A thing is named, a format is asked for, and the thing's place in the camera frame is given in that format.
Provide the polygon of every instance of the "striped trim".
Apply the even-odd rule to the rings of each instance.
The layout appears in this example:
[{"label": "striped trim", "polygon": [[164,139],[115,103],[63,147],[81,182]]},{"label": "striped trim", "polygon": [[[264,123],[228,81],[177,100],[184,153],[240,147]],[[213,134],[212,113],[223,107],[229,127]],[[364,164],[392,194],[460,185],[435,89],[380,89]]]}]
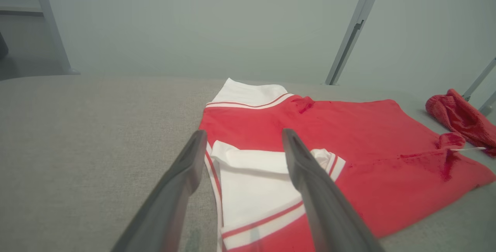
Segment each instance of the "striped trim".
[{"label": "striped trim", "polygon": [[217,210],[217,252],[222,252],[223,242],[221,235],[221,228],[223,225],[222,220],[222,192],[220,188],[220,181],[217,175],[217,171],[213,165],[212,159],[210,158],[210,153],[212,152],[211,145],[207,142],[207,151],[205,152],[205,165],[207,167],[208,176],[210,182],[212,183],[212,188],[214,190],[215,205]]},{"label": "striped trim", "polygon": [[206,105],[206,108],[207,107],[240,107],[243,109],[267,109],[268,107],[274,107],[275,105],[282,103],[284,100],[290,98],[291,96],[294,96],[294,94],[284,93],[283,95],[280,95],[279,97],[275,98],[275,100],[265,105],[247,105],[239,102],[210,102]]},{"label": "striped trim", "polygon": [[[331,159],[327,165],[326,172],[335,182],[341,174],[346,161],[334,153],[329,153],[331,154]],[[304,214],[305,207],[303,201],[298,199],[275,209],[268,213],[267,217],[262,217],[262,219],[256,222],[241,226],[238,225],[236,228],[221,228],[222,238],[228,250],[248,245],[275,233]]]},{"label": "striped trim", "polygon": [[253,227],[242,227],[240,229],[222,234],[224,244],[227,250],[230,250],[254,243],[291,224],[304,214],[305,207],[303,206],[303,201],[301,201],[285,211],[281,211],[278,214],[254,223]]}]

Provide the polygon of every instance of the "red stripe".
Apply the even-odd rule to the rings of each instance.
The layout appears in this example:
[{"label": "red stripe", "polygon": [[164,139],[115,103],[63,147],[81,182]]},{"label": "red stripe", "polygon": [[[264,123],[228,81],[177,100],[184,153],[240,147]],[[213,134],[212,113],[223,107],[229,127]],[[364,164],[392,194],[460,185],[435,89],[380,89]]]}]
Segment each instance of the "red stripe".
[{"label": "red stripe", "polygon": [[229,236],[233,236],[233,235],[237,235],[239,233],[242,233],[243,231],[248,231],[249,229],[253,229],[255,227],[258,227],[260,225],[263,225],[269,221],[272,221],[276,218],[279,218],[283,215],[285,215],[286,213],[289,213],[295,209],[297,209],[299,206],[301,206],[303,204],[303,201],[293,205],[293,206],[290,206],[289,208],[286,208],[285,210],[279,212],[279,213],[276,213],[275,215],[272,215],[272,216],[269,216],[267,218],[264,218],[262,220],[259,220],[257,222],[254,222],[254,223],[251,223],[250,225],[246,225],[246,226],[243,226],[243,227],[240,227],[238,229],[234,229],[232,231],[227,231],[225,233],[222,234],[222,238],[228,238]]},{"label": "red stripe", "polygon": [[205,155],[207,155],[208,163],[210,164],[210,168],[212,169],[212,173],[214,175],[214,180],[215,180],[215,186],[217,187],[217,191],[219,193],[219,197],[222,205],[222,192],[220,189],[220,182],[219,182],[219,178],[217,177],[217,172],[215,171],[214,164],[212,163],[212,159],[210,158],[210,155],[207,152],[205,152]]},{"label": "red stripe", "polygon": [[336,154],[335,154],[335,155],[334,155],[334,162],[332,163],[332,166],[331,166],[331,168],[329,169],[329,176],[331,176],[331,173],[332,173],[332,171],[333,171],[333,169],[334,169],[334,166],[336,166],[336,163],[337,163],[337,162],[338,162],[338,155],[336,155]]},{"label": "red stripe", "polygon": [[[289,94],[289,93],[284,93],[283,95],[280,95],[279,97],[277,97],[276,100],[274,100],[268,104],[265,104],[265,105],[270,105],[273,102],[276,102],[277,100],[279,100],[280,98],[282,98],[284,95],[287,95],[287,94]],[[263,107],[263,106],[265,106],[265,105],[247,105],[247,104],[243,104],[240,102],[210,102],[207,105],[212,105],[212,104],[234,104],[234,105],[245,105],[247,107]]]}]

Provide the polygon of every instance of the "metal pole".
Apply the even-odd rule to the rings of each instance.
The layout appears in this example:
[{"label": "metal pole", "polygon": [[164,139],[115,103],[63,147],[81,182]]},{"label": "metal pole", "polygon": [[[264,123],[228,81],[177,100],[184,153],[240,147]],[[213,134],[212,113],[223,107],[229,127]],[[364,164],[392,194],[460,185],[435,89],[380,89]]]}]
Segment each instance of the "metal pole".
[{"label": "metal pole", "polygon": [[470,86],[470,88],[462,95],[462,97],[464,97],[466,101],[470,100],[470,95],[472,95],[472,93],[481,85],[482,81],[487,77],[487,75],[489,75],[489,72],[491,72],[491,70],[494,68],[495,65],[496,65],[496,57],[493,60],[491,60],[491,62],[489,62],[489,65],[477,77],[477,79]]},{"label": "metal pole", "polygon": [[496,102],[496,91],[487,99],[487,101],[480,107],[479,111],[484,116],[488,116],[493,111],[493,104]]},{"label": "metal pole", "polygon": [[346,30],[343,41],[341,42],[341,46],[336,54],[336,58],[334,59],[329,75],[325,80],[325,84],[336,84],[346,61],[355,46],[361,28],[365,24],[365,21],[367,21],[367,17],[372,10],[372,5],[374,2],[375,0],[358,0],[355,12],[351,17],[350,24],[348,25],[348,29]]},{"label": "metal pole", "polygon": [[41,9],[43,11],[43,16],[45,17],[46,24],[52,35],[53,44],[59,55],[60,64],[62,69],[67,75],[79,75],[80,73],[71,68],[69,63],[69,58],[65,52],[64,44],[62,43],[62,38],[60,37],[59,29],[55,23],[55,17],[53,16],[52,7],[50,6],[49,0],[38,0],[40,2]]}]

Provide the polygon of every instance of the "folded shirt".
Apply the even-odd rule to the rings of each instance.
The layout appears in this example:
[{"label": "folded shirt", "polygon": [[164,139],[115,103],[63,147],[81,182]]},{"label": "folded shirt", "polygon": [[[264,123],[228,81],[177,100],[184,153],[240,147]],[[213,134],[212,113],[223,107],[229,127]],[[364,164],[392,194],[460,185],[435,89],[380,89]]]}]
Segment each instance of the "folded shirt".
[{"label": "folded shirt", "polygon": [[377,237],[392,234],[496,176],[393,100],[314,101],[282,86],[228,79],[206,105],[205,163],[217,204],[217,250],[314,251],[305,207],[287,173],[291,128]]}]

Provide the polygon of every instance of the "white stripe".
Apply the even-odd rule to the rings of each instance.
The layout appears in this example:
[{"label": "white stripe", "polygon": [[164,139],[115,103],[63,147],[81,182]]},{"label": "white stripe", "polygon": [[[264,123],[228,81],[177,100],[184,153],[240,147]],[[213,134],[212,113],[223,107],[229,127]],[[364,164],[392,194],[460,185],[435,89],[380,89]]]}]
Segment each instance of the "white stripe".
[{"label": "white stripe", "polygon": [[212,146],[207,142],[207,153],[210,155],[212,153]]},{"label": "white stripe", "polygon": [[264,238],[291,224],[296,219],[300,218],[303,214],[305,214],[305,207],[301,205],[279,218],[271,220],[253,229],[249,229],[239,234],[225,238],[224,244],[226,245],[227,250],[230,250],[236,247],[254,243],[261,238]]},{"label": "white stripe", "polygon": [[329,162],[325,168],[326,174],[329,174],[329,172],[331,171],[331,168],[332,168],[332,164],[334,164],[334,160],[336,159],[336,154],[334,154],[332,152],[329,152],[329,154],[331,155],[331,159],[329,159]]},{"label": "white stripe", "polygon": [[336,166],[334,166],[331,173],[332,181],[335,182],[336,179],[338,179],[339,174],[343,170],[344,164],[346,164],[346,162],[341,157],[338,156],[338,161],[336,162]]},{"label": "white stripe", "polygon": [[222,252],[222,235],[220,232],[220,229],[222,227],[222,205],[220,202],[220,194],[217,190],[217,184],[215,183],[215,178],[212,172],[213,170],[210,167],[207,155],[205,155],[205,165],[207,167],[208,176],[210,177],[210,182],[212,183],[212,188],[214,190],[215,205],[217,208],[217,252]]},{"label": "white stripe", "polygon": [[466,151],[466,150],[485,150],[485,147],[472,147],[472,148],[463,148],[463,149],[450,149],[451,151]]},{"label": "white stripe", "polygon": [[293,96],[293,94],[286,94],[282,97],[280,97],[276,102],[273,102],[271,104],[268,104],[268,105],[263,105],[261,107],[250,107],[248,105],[242,105],[242,104],[227,104],[227,103],[210,103],[210,104],[207,104],[206,107],[241,107],[243,109],[267,109],[268,107],[274,107],[275,105],[278,105],[280,103],[282,103],[284,100],[286,100],[287,98],[290,98],[291,96]]}]

